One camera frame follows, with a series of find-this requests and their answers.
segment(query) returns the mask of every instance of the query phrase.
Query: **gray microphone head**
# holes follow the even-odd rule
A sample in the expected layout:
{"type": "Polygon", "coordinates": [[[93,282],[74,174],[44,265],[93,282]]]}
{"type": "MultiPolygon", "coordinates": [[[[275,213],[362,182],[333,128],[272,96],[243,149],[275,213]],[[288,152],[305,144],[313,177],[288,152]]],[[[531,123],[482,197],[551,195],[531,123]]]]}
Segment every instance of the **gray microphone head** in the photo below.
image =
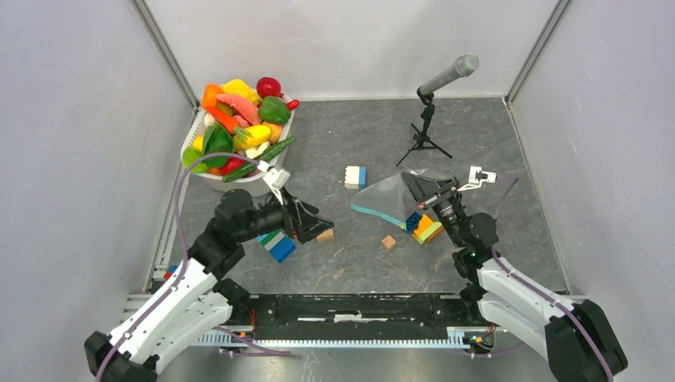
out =
{"type": "Polygon", "coordinates": [[[460,76],[466,77],[478,69],[478,56],[475,54],[465,54],[455,62],[455,69],[460,76]]]}

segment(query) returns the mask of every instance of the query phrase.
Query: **microphone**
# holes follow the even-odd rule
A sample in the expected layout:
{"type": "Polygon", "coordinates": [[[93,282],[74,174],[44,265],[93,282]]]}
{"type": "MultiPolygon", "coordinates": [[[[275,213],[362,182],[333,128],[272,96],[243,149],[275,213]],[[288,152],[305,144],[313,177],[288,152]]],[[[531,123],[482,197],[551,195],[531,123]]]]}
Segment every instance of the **microphone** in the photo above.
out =
{"type": "Polygon", "coordinates": [[[465,54],[455,61],[455,64],[445,69],[417,89],[417,93],[428,96],[458,78],[468,77],[478,69],[478,56],[465,54]]]}

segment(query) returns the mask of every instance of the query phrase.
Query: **lego brick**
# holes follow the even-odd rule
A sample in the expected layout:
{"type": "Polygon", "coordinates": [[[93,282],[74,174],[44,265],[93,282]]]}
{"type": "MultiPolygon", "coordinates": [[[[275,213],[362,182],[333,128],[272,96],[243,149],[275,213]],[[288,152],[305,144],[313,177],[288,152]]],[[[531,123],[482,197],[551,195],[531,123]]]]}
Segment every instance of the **lego brick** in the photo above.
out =
{"type": "Polygon", "coordinates": [[[288,236],[286,236],[282,233],[279,233],[279,234],[275,235],[274,237],[272,237],[272,239],[270,241],[268,241],[267,244],[264,245],[264,247],[265,247],[265,249],[270,251],[272,248],[275,247],[276,244],[278,244],[281,240],[286,239],[287,237],[288,236]]]}
{"type": "Polygon", "coordinates": [[[415,231],[417,226],[419,225],[419,221],[422,219],[422,215],[420,215],[418,212],[413,212],[408,218],[405,220],[405,227],[401,227],[405,232],[408,234],[411,234],[415,231]]]}
{"type": "Polygon", "coordinates": [[[419,224],[417,224],[417,228],[415,228],[415,234],[421,236],[432,224],[434,224],[434,221],[426,213],[423,214],[419,220],[419,224]]]}
{"type": "Polygon", "coordinates": [[[360,166],[347,166],[347,168],[345,169],[345,187],[347,189],[359,188],[360,172],[361,172],[360,166]]]}
{"type": "Polygon", "coordinates": [[[293,251],[295,251],[295,244],[291,239],[284,236],[283,239],[270,250],[270,255],[275,258],[277,263],[281,263],[286,257],[290,256],[293,251]]]}
{"type": "Polygon", "coordinates": [[[267,245],[267,243],[270,242],[270,240],[274,239],[275,236],[277,236],[279,233],[281,233],[281,230],[277,229],[275,231],[272,231],[272,232],[268,233],[267,235],[260,235],[260,236],[258,236],[258,239],[257,239],[258,243],[262,244],[263,247],[264,247],[265,245],[267,245]]]}
{"type": "Polygon", "coordinates": [[[347,189],[365,188],[365,166],[347,166],[345,169],[345,187],[347,189]]]}
{"type": "Polygon", "coordinates": [[[432,241],[439,233],[441,233],[443,231],[443,225],[440,224],[439,222],[436,222],[436,223],[432,224],[431,227],[429,227],[429,229],[427,231],[429,231],[429,230],[432,230],[432,232],[429,235],[429,237],[427,238],[427,243],[432,241]]]}
{"type": "Polygon", "coordinates": [[[365,188],[365,166],[359,168],[359,189],[365,188]]]}
{"type": "Polygon", "coordinates": [[[440,232],[441,230],[443,230],[443,225],[440,224],[439,222],[435,222],[435,223],[432,224],[429,228],[427,228],[426,231],[422,232],[422,234],[419,235],[419,238],[420,238],[424,243],[427,243],[427,242],[429,242],[431,239],[433,239],[434,237],[436,237],[436,235],[438,235],[439,232],[440,232]]]}

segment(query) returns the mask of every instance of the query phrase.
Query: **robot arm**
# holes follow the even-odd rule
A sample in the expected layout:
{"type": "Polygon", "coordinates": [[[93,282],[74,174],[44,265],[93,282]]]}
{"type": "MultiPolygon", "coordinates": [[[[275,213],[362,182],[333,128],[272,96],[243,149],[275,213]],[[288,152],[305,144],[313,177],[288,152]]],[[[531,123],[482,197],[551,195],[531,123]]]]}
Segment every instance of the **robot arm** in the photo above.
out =
{"type": "Polygon", "coordinates": [[[607,374],[621,372],[628,362],[602,309],[590,300],[577,304],[518,272],[493,249],[499,241],[497,221],[483,212],[467,216],[460,190],[496,178],[479,173],[479,168],[472,171],[475,185],[463,188],[454,177],[401,174],[418,207],[433,210],[453,243],[464,247],[453,260],[472,282],[460,294],[472,319],[484,318],[515,334],[547,360],[559,382],[603,382],[607,374]]]}
{"type": "Polygon", "coordinates": [[[316,238],[334,224],[318,216],[318,209],[290,195],[283,188],[288,172],[270,169],[265,181],[275,199],[256,208],[251,195],[235,189],[227,192],[215,216],[189,249],[181,263],[150,300],[109,335],[94,332],[84,343],[91,372],[95,375],[113,344],[126,340],[104,370],[103,381],[154,381],[183,349],[214,326],[226,322],[246,292],[225,275],[244,257],[241,243],[282,229],[301,244],[316,238]],[[182,280],[175,278],[186,266],[182,280]],[[131,326],[143,318],[133,333],[131,326]]]}

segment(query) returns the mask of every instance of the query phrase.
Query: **green bell pepper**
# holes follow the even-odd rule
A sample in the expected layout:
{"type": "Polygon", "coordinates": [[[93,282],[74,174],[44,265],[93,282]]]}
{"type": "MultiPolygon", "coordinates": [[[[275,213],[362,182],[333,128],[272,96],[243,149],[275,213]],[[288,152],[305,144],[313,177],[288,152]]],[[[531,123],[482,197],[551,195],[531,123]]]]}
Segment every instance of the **green bell pepper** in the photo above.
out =
{"type": "Polygon", "coordinates": [[[258,116],[265,122],[283,125],[291,118],[291,111],[280,99],[269,95],[263,99],[258,116]]]}

